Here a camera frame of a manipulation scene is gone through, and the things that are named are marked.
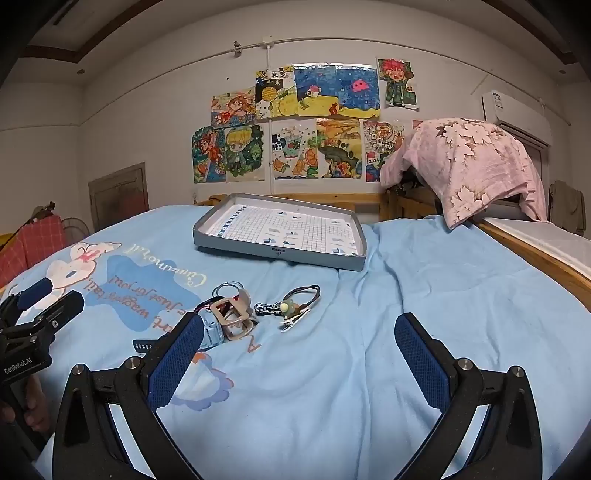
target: red plaid cloth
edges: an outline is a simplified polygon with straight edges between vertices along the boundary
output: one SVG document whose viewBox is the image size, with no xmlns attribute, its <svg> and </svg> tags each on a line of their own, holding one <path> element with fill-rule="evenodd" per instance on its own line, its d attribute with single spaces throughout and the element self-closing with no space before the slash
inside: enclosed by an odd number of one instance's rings
<svg viewBox="0 0 591 480">
<path fill-rule="evenodd" d="M 0 287 L 65 247 L 66 234 L 57 215 L 25 225 L 0 252 Z"/>
<path fill-rule="evenodd" d="M 25 225 L 17 236 L 21 237 L 25 248 L 28 268 L 67 246 L 66 234 L 57 215 Z"/>
<path fill-rule="evenodd" d="M 17 235 L 0 252 L 0 287 L 8 285 L 14 277 L 20 275 L 27 268 L 25 248 Z"/>
</svg>

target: air conditioner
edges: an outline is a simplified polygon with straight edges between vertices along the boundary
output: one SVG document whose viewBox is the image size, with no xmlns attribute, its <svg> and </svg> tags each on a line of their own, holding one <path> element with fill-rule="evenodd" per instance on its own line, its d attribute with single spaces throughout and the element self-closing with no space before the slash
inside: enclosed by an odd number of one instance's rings
<svg viewBox="0 0 591 480">
<path fill-rule="evenodd" d="M 541 148 L 552 145 L 550 124 L 543 115 L 504 93 L 493 90 L 482 95 L 484 117 L 487 122 L 503 130 L 524 135 Z"/>
</svg>

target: textured blue pad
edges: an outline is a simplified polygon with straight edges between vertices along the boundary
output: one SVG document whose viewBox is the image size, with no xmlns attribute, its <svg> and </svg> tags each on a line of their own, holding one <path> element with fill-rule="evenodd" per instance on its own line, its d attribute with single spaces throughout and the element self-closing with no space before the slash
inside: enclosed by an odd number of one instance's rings
<svg viewBox="0 0 591 480">
<path fill-rule="evenodd" d="M 150 375 L 147 400 L 152 411 L 168 405 L 202 340 L 203 321 L 195 315 Z"/>
<path fill-rule="evenodd" d="M 450 402 L 447 375 L 404 315 L 396 320 L 394 338 L 427 403 L 445 411 Z"/>
<path fill-rule="evenodd" d="M 53 290 L 53 284 L 49 278 L 42 278 L 38 282 L 23 290 L 18 297 L 17 307 L 21 310 L 28 310 L 39 300 L 45 298 Z"/>
</svg>

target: ceiling molding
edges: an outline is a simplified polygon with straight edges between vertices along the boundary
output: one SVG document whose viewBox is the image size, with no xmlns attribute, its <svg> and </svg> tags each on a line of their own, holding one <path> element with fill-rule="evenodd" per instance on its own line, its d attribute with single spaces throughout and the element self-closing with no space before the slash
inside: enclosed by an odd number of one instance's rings
<svg viewBox="0 0 591 480">
<path fill-rule="evenodd" d="M 66 50 L 65 48 L 28 45 L 25 47 L 20 56 L 78 63 L 88 54 L 88 52 L 95 48 L 100 42 L 111 35 L 119 27 L 123 26 L 129 20 L 133 19 L 140 13 L 144 12 L 150 7 L 153 7 L 161 1 L 162 0 L 139 0 L 127 10 L 117 15 L 117 17 L 115 17 L 113 20 L 109 21 L 97 33 L 92 35 L 92 37 L 90 37 L 87 42 L 85 42 L 84 45 L 82 45 L 78 50 Z M 544 32 L 542 32 L 518 11 L 505 4 L 502 0 L 482 1 L 525 28 L 535 38 L 542 42 L 564 65 L 577 63 L 577 59 L 571 51 L 563 52 L 560 50 L 560 48 L 546 34 L 544 34 Z"/>
<path fill-rule="evenodd" d="M 564 65 L 570 65 L 572 63 L 577 63 L 577 59 L 575 58 L 574 54 L 571 51 L 563 52 L 560 48 L 538 27 L 536 27 L 532 22 L 527 20 L 523 15 L 521 15 L 518 11 L 513 10 L 509 5 L 504 3 L 502 0 L 482 0 L 484 3 L 490 5 L 492 8 L 495 8 L 502 14 L 506 15 L 514 22 L 521 25 L 525 28 L 528 32 L 530 32 L 535 38 L 537 38 L 540 42 L 542 42 Z"/>
<path fill-rule="evenodd" d="M 95 48 L 106 37 L 111 35 L 119 27 L 125 25 L 129 20 L 137 17 L 150 7 L 153 7 L 162 0 L 139 0 L 124 12 L 121 12 L 113 20 L 109 21 L 97 33 L 92 35 L 78 50 L 66 50 L 65 48 L 45 47 L 41 45 L 27 45 L 21 53 L 22 58 L 33 57 L 37 59 L 50 59 L 78 63 L 93 48 Z"/>
</svg>

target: pink floral cloth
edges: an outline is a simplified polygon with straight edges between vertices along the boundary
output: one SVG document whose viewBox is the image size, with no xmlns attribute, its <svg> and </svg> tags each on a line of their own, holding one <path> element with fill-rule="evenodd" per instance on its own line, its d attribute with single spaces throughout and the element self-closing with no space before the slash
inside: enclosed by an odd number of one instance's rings
<svg viewBox="0 0 591 480">
<path fill-rule="evenodd" d="M 500 127 L 465 118 L 424 121 L 386 159 L 380 183 L 390 188 L 413 166 L 443 206 L 449 228 L 490 202 L 521 194 L 519 206 L 546 220 L 544 187 L 523 144 Z"/>
</svg>

